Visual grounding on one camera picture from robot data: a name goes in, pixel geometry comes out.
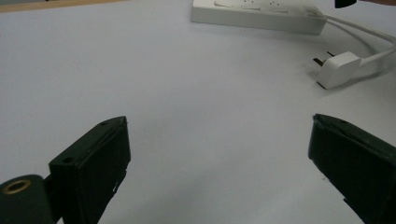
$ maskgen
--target white table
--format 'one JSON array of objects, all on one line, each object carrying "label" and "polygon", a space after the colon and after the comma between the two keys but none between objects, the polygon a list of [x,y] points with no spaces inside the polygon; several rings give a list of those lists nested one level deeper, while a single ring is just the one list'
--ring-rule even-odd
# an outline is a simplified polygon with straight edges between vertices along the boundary
[{"label": "white table", "polygon": [[[362,223],[307,158],[312,116],[396,146],[396,57],[331,91],[312,58],[389,45],[330,24],[312,36],[191,23],[191,4],[0,14],[0,182],[47,176],[91,127],[125,115],[133,160],[100,223]],[[317,5],[396,35],[395,7]]]}]

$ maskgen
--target white cable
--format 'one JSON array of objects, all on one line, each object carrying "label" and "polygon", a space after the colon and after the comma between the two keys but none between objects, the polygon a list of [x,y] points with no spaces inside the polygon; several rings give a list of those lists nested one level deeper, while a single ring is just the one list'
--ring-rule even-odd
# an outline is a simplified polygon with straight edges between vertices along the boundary
[{"label": "white cable", "polygon": [[367,58],[362,58],[360,66],[363,66],[363,65],[365,65],[367,63],[370,63],[370,62],[379,60],[381,58],[384,58],[384,57],[386,57],[386,56],[388,56],[391,53],[396,51],[396,38],[394,36],[392,36],[392,35],[387,35],[387,34],[378,32],[376,30],[363,27],[361,25],[358,25],[358,24],[350,22],[350,21],[344,21],[344,20],[341,20],[341,19],[338,19],[338,18],[335,18],[335,17],[332,17],[332,16],[328,16],[328,15],[325,15],[325,16],[327,17],[328,20],[336,21],[336,22],[339,22],[339,23],[344,24],[346,26],[350,26],[350,27],[356,28],[358,30],[361,30],[361,31],[367,33],[367,34],[374,35],[374,36],[379,37],[381,39],[387,40],[388,42],[390,42],[393,45],[392,48],[390,48],[390,49],[384,50],[382,52],[379,52],[379,53],[377,53],[375,55],[372,55],[370,57],[367,57]]}]

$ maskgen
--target black object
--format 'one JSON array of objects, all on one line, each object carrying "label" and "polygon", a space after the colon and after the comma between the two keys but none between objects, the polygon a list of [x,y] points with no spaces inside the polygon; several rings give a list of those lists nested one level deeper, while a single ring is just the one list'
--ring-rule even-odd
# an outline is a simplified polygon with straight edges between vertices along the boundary
[{"label": "black object", "polygon": [[101,122],[49,163],[44,181],[25,175],[2,184],[0,223],[97,223],[130,160],[126,118]]},{"label": "black object", "polygon": [[308,156],[364,223],[396,223],[396,147],[316,114]]},{"label": "black object", "polygon": [[349,7],[355,4],[357,0],[334,0],[334,6],[336,8]]}]

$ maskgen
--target power plug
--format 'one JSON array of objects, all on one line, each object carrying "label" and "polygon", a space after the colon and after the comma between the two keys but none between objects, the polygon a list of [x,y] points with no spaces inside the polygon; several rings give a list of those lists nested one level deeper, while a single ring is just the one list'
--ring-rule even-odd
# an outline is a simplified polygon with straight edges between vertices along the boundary
[{"label": "power plug", "polygon": [[361,58],[351,52],[333,56],[324,63],[319,59],[314,61],[322,66],[318,75],[318,84],[326,90],[346,83],[361,64]]},{"label": "power plug", "polygon": [[194,0],[191,21],[319,35],[327,19],[309,0]]}]

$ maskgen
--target white power strip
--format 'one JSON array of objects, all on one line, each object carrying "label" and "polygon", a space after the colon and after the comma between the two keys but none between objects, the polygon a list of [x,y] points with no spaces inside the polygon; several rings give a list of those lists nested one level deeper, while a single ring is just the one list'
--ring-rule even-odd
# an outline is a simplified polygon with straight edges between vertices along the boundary
[{"label": "white power strip", "polygon": [[309,0],[194,0],[191,21],[319,35],[327,19]]}]

